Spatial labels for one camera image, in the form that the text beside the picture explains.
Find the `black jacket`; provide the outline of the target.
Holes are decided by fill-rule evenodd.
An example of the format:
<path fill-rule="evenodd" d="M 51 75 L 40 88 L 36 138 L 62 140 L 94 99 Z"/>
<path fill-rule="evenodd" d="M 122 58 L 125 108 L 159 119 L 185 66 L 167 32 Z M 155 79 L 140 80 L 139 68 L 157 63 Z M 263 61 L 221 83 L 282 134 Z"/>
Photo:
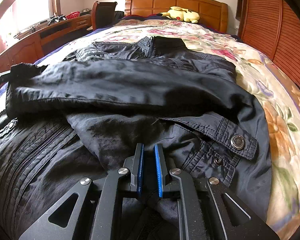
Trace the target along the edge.
<path fill-rule="evenodd" d="M 60 63 L 19 64 L 0 97 L 0 237 L 18 239 L 83 177 L 160 144 L 194 178 L 218 178 L 262 220 L 271 157 L 264 110 L 226 59 L 179 38 L 94 42 Z"/>

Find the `wooden cabinet desk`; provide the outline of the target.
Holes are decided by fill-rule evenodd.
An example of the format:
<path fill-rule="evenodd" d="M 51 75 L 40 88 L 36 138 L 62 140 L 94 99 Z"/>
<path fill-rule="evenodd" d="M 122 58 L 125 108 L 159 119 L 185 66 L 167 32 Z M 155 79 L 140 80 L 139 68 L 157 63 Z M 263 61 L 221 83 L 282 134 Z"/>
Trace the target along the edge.
<path fill-rule="evenodd" d="M 87 35 L 91 16 L 84 15 L 52 24 L 21 39 L 0 54 L 0 72 L 21 62 L 34 63 L 66 43 Z"/>

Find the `pink vase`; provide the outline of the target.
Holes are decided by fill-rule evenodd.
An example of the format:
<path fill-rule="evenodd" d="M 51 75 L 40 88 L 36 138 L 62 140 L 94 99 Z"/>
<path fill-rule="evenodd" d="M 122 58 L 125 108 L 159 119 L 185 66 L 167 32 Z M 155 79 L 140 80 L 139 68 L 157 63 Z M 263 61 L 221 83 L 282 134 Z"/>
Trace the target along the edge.
<path fill-rule="evenodd" d="M 0 35 L 0 54 L 4 52 L 7 49 L 5 41 L 2 39 L 2 36 Z"/>

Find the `red basket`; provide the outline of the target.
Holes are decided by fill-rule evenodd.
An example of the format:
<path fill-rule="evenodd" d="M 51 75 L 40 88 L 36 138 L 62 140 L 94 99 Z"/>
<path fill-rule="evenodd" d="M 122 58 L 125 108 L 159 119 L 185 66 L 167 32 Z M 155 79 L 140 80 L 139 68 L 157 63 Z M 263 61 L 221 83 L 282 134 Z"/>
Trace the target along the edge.
<path fill-rule="evenodd" d="M 80 11 L 74 11 L 74 12 L 72 12 L 72 13 L 66 15 L 66 19 L 67 19 L 67 20 L 70 20 L 70 19 L 77 18 L 77 17 L 80 16 L 80 14 L 81 14 Z"/>

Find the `dark wooden chair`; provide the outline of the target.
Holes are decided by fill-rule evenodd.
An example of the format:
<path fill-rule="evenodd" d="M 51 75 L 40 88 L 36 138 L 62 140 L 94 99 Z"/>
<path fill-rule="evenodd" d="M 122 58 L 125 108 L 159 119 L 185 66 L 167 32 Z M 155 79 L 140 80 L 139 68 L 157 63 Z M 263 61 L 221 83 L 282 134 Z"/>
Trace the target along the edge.
<path fill-rule="evenodd" d="M 95 1 L 91 11 L 93 30 L 104 28 L 125 16 L 123 11 L 116 11 L 117 2 Z"/>

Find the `floral bed blanket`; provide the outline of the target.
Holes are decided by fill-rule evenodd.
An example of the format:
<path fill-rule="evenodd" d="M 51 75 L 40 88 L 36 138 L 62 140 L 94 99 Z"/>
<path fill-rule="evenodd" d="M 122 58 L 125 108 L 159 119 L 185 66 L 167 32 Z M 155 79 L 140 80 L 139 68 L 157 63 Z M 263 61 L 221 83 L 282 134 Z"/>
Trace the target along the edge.
<path fill-rule="evenodd" d="M 263 221 L 279 239 L 300 239 L 300 90 L 260 51 L 198 24 L 127 17 L 71 41 L 35 63 L 19 64 L 49 66 L 94 42 L 135 43 L 155 36 L 179 38 L 188 49 L 222 57 L 235 66 L 236 83 L 257 98 L 268 126 L 271 186 Z M 9 81 L 1 84 L 0 97 L 6 94 Z M 154 151 L 151 157 L 155 161 Z M 115 239 L 180 239 L 177 202 L 159 198 L 156 162 L 155 168 L 145 164 L 145 151 L 141 175 L 140 196 L 123 198 Z"/>

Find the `yellow plush toy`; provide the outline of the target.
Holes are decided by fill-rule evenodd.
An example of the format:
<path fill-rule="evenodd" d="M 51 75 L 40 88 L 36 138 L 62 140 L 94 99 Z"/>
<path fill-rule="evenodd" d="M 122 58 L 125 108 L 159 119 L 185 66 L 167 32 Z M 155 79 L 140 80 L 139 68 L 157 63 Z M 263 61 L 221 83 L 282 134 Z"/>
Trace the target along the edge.
<path fill-rule="evenodd" d="M 158 13 L 157 16 L 190 23 L 198 23 L 200 20 L 200 15 L 197 12 L 176 6 L 171 7 L 168 12 Z"/>

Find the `wooden headboard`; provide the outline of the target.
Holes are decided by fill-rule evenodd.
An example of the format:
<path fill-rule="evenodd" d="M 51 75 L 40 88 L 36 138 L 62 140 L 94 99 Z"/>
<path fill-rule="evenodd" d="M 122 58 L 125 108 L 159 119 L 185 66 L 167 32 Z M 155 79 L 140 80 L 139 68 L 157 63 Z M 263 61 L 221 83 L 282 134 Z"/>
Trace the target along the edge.
<path fill-rule="evenodd" d="M 149 15 L 167 12 L 172 6 L 193 10 L 199 23 L 221 33 L 228 29 L 228 5 L 215 0 L 126 0 L 125 15 Z"/>

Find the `louvered wooden wardrobe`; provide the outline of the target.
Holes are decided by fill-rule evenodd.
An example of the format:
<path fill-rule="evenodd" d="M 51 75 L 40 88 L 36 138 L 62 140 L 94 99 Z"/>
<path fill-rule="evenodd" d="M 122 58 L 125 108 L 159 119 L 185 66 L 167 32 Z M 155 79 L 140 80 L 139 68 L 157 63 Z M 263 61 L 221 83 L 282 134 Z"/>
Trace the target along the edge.
<path fill-rule="evenodd" d="M 284 0 L 238 0 L 238 35 L 261 51 L 300 88 L 300 20 Z"/>

